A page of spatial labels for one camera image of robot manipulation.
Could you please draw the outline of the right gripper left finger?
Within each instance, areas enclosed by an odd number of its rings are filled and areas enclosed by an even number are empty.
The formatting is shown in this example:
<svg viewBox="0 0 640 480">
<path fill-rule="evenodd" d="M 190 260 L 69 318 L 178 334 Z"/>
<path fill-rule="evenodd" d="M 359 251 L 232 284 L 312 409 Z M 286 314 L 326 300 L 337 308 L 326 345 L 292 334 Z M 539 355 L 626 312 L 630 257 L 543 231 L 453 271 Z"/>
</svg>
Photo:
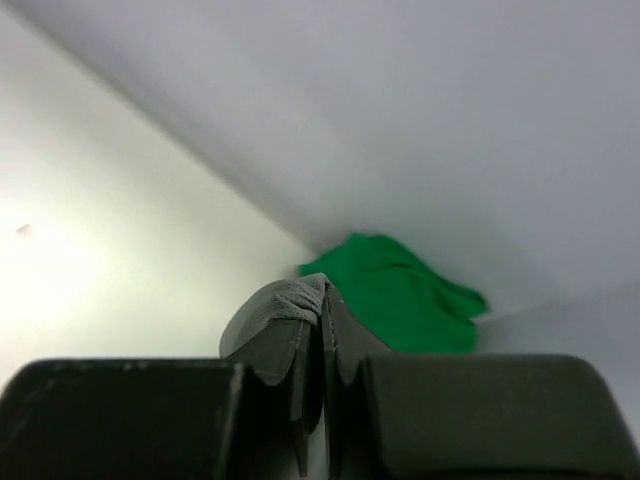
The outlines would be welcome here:
<svg viewBox="0 0 640 480">
<path fill-rule="evenodd" d="M 224 358 L 32 362 L 1 396 L 1 475 L 301 478 L 322 402 L 317 337 L 285 320 Z"/>
</svg>

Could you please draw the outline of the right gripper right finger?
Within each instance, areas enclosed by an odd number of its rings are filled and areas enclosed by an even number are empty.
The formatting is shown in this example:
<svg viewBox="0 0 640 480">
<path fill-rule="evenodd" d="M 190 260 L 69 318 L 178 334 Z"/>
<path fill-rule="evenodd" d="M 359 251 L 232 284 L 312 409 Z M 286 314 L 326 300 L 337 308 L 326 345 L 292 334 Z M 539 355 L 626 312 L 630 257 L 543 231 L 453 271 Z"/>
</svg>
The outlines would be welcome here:
<svg viewBox="0 0 640 480">
<path fill-rule="evenodd" d="M 548 354 L 391 350 L 328 288 L 321 329 L 332 479 L 635 479 L 602 376 Z"/>
</svg>

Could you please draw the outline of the grey t shirt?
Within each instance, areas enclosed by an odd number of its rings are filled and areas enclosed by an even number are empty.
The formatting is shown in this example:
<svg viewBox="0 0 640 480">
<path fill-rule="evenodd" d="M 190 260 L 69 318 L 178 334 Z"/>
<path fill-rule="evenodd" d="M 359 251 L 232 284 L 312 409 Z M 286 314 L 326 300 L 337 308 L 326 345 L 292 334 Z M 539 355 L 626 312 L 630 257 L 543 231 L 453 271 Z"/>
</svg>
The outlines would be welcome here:
<svg viewBox="0 0 640 480">
<path fill-rule="evenodd" d="M 316 273 L 277 280 L 260 288 L 226 325 L 219 343 L 220 356 L 231 355 L 274 322 L 294 320 L 317 326 L 331 286 L 325 274 Z"/>
</svg>

